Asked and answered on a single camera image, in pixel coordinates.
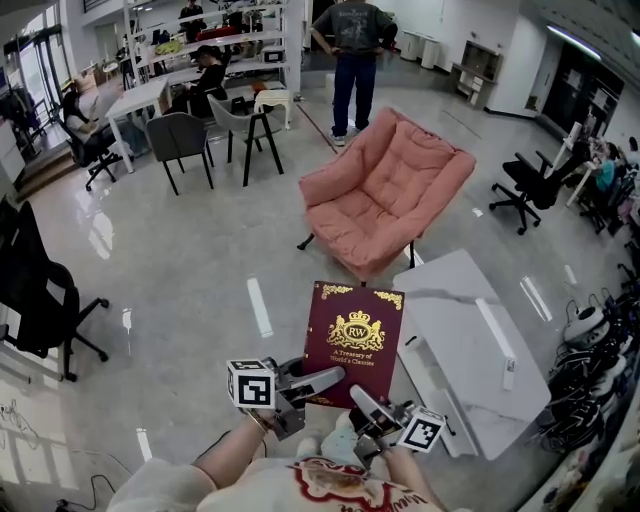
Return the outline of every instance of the ceiling light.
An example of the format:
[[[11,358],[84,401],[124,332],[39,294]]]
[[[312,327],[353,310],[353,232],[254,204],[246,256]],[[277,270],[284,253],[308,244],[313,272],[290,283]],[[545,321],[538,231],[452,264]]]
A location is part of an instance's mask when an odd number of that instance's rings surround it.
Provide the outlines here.
[[[586,53],[589,57],[596,59],[596,60],[602,60],[602,57],[600,57],[600,54],[597,53],[595,50],[589,48],[587,45],[585,45],[584,43],[581,43],[580,41],[578,41],[577,39],[574,39],[572,36],[570,36],[569,34],[566,34],[565,32],[562,32],[562,30],[556,28],[556,27],[552,27],[551,25],[548,25],[547,28],[549,30],[551,30],[551,32],[553,32],[555,35],[560,36],[562,39],[564,39],[567,43],[575,46],[576,48],[578,48],[579,50],[582,50],[584,53]]]

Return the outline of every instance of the pink armchair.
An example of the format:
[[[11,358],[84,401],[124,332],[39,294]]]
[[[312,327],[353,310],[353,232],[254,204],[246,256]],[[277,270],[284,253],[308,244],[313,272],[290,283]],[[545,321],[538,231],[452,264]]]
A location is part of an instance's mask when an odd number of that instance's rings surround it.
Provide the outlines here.
[[[383,109],[335,161],[300,180],[311,236],[361,281],[422,236],[475,167],[475,158]]]

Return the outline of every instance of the gold crown emblem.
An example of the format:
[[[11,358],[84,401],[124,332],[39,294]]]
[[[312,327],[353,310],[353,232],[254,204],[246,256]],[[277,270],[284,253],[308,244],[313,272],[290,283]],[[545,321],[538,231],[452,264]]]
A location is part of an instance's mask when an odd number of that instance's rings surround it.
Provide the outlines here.
[[[345,322],[342,315],[338,315],[336,323],[329,326],[330,345],[358,350],[382,350],[384,343],[384,331],[381,331],[382,322],[377,320],[369,325],[371,315],[357,311],[349,313],[349,321]]]

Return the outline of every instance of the book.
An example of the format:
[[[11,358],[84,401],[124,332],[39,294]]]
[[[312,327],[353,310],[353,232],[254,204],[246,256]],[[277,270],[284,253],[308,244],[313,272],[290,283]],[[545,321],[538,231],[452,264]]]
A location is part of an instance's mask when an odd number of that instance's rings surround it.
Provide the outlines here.
[[[342,366],[345,378],[309,402],[355,408],[349,390],[359,384],[388,400],[396,360],[404,293],[316,281],[302,373]]]

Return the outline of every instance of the forearm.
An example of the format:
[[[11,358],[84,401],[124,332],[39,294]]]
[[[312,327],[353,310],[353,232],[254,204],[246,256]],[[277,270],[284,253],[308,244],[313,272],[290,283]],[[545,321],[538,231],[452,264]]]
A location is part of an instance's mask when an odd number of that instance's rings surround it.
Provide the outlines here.
[[[391,481],[418,493],[429,503],[433,503],[440,510],[445,510],[438,497],[431,490],[425,480],[418,463],[407,448],[396,446],[384,452],[384,458],[389,468]]]
[[[193,465],[209,475],[219,489],[229,487],[247,469],[264,436],[262,428],[247,416]]]
[[[312,28],[311,35],[318,42],[318,44],[322,47],[322,49],[325,52],[329,54],[331,53],[331,45],[327,43],[327,40],[324,38],[324,36],[320,32],[318,32],[315,28]]]

